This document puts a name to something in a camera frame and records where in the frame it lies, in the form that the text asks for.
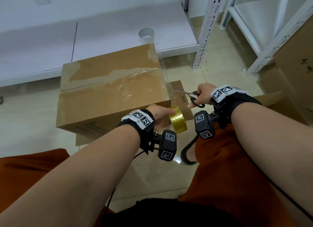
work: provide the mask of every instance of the person's right hand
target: person's right hand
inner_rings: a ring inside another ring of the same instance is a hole
[[[210,104],[211,93],[216,88],[217,87],[215,85],[207,83],[207,82],[199,84],[197,93],[200,94],[200,96],[194,102],[196,104]],[[188,107],[193,108],[196,106],[193,103],[189,103]]]

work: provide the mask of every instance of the tile floor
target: tile floor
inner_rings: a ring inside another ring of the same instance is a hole
[[[199,32],[200,28],[195,28],[195,34]],[[185,91],[191,92],[199,83],[210,82],[237,86],[253,96],[263,94],[256,83],[257,75],[246,77],[243,73],[256,55],[234,22],[225,31],[215,25],[202,69],[191,69],[192,56],[165,58],[165,79],[181,80]],[[55,127],[59,90],[60,78],[0,88],[4,97],[0,105],[0,157],[56,148],[65,148],[69,154],[79,150],[75,134]],[[205,110],[211,112],[213,108],[206,106]],[[116,188],[111,209],[119,211],[147,197],[175,198],[186,191],[197,168],[180,163],[180,151],[195,137],[194,122],[187,124],[188,131],[178,135],[175,161],[161,161],[156,153],[136,158]]]

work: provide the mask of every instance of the clear tape roll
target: clear tape roll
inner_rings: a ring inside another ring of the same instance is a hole
[[[151,28],[141,29],[138,33],[138,36],[139,36],[139,42],[143,45],[154,42],[154,31]]]

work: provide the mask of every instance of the black sandal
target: black sandal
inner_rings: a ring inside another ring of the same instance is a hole
[[[182,160],[182,162],[186,165],[194,165],[197,162],[191,162],[187,159],[187,150],[190,149],[190,147],[197,141],[197,139],[199,138],[199,136],[197,135],[188,145],[186,145],[185,148],[183,148],[182,152],[180,153],[180,158]]]

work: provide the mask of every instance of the forearm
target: forearm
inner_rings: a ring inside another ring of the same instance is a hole
[[[291,196],[311,195],[313,129],[248,102],[231,119],[242,147],[265,174]]]
[[[112,130],[38,181],[0,215],[2,226],[92,226],[139,144],[132,126]]]

